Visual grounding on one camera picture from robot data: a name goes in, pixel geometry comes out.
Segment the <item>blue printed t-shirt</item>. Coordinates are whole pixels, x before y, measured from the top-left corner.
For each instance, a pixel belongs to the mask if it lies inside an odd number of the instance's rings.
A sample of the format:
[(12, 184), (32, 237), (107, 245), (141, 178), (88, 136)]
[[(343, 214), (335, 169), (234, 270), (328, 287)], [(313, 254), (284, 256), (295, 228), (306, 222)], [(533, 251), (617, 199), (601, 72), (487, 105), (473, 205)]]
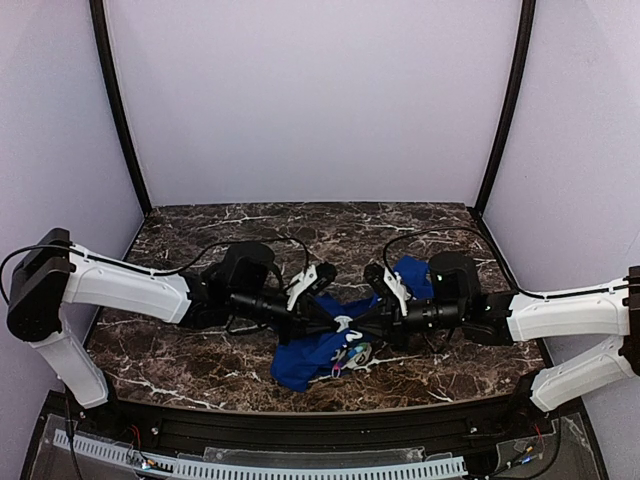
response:
[(278, 384), (304, 392), (314, 378), (330, 375), (331, 359), (338, 350), (355, 344), (349, 342), (349, 330), (317, 341), (292, 340), (276, 348), (270, 374)]

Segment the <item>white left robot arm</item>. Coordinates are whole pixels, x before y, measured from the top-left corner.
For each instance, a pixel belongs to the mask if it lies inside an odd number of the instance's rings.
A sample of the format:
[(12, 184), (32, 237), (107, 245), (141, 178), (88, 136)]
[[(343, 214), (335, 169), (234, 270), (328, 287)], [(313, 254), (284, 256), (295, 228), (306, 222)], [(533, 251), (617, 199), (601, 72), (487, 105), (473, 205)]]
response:
[(39, 353), (81, 408), (100, 409), (114, 403), (115, 394), (68, 325), (67, 305), (128, 312), (187, 330), (223, 327), (231, 335), (272, 328), (282, 344), (334, 330), (336, 322), (315, 298), (335, 280), (336, 267), (306, 258), (302, 271), (285, 281), (273, 243), (226, 241), (222, 260), (200, 272), (191, 263), (159, 270), (100, 255), (54, 228), (1, 262), (17, 262), (1, 288), (6, 325)]

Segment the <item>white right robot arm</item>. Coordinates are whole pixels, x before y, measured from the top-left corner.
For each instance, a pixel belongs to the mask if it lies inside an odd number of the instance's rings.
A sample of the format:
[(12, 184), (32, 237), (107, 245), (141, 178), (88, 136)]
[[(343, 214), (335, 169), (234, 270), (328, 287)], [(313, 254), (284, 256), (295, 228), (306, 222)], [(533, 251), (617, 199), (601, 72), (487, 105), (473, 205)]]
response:
[(471, 342), (507, 346), (533, 339), (601, 335), (591, 349), (551, 368), (524, 375), (513, 409), (551, 412), (586, 393), (639, 373), (639, 269), (587, 290), (484, 294), (474, 269), (449, 266), (431, 273), (431, 299), (406, 298), (400, 278), (377, 280), (387, 298), (350, 321), (351, 329), (387, 342), (430, 330), (463, 331)]

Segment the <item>rainbow flower plush brooch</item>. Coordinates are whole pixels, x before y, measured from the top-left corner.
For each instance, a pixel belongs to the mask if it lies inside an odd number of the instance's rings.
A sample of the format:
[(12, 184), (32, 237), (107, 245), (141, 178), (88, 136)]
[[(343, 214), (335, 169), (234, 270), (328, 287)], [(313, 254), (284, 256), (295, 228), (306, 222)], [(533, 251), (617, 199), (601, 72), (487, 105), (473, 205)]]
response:
[(354, 370), (366, 365), (372, 354), (372, 346), (369, 342), (361, 342), (351, 346), (345, 346), (338, 350), (331, 359), (332, 378), (339, 378), (347, 370)]

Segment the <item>black front aluminium rail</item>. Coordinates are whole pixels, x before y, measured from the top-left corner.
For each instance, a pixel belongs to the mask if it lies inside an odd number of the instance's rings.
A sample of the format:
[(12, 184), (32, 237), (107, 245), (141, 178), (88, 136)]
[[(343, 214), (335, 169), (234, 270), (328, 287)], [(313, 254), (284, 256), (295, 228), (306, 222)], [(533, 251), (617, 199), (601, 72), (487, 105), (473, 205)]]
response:
[(142, 444), (159, 451), (202, 453), (207, 447), (343, 452), (425, 447), (467, 451), (513, 439), (498, 416), (505, 399), (371, 412), (233, 413), (122, 401), (141, 430)]

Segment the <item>right black frame post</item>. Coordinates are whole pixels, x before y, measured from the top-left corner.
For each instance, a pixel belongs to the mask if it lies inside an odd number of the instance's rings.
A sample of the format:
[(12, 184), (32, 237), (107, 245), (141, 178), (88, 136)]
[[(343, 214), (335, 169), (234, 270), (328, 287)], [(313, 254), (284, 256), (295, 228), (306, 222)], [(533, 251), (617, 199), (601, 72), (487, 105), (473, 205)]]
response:
[(482, 182), (474, 204), (474, 210), (480, 217), (484, 215), (488, 206), (518, 104), (533, 32), (536, 4), (536, 0), (521, 1), (514, 51), (503, 104)]

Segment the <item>black frame post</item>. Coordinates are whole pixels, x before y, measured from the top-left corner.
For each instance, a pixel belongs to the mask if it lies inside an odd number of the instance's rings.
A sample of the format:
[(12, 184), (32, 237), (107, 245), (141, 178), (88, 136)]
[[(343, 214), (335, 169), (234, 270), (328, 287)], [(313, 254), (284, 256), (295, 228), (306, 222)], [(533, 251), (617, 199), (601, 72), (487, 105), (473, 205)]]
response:
[(120, 91), (115, 60), (111, 48), (105, 2), (90, 0), (89, 9), (96, 50), (113, 124), (138, 205), (143, 216), (146, 217), (152, 211), (152, 203), (138, 161)]
[(536, 4), (536, 0), (521, 1), (514, 51), (503, 104), (482, 182), (474, 204), (474, 210), (480, 217), (484, 215), (488, 206), (518, 104), (533, 32)]

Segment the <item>left black frame post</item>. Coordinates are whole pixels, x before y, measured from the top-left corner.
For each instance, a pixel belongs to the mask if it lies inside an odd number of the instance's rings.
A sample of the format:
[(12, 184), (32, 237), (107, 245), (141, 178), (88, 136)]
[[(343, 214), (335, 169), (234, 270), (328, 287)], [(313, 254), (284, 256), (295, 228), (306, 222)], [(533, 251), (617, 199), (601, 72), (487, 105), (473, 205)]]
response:
[(111, 48), (105, 2), (90, 0), (89, 9), (96, 50), (113, 124), (138, 205), (143, 216), (146, 217), (152, 211), (152, 203), (138, 161), (120, 91), (115, 60)]

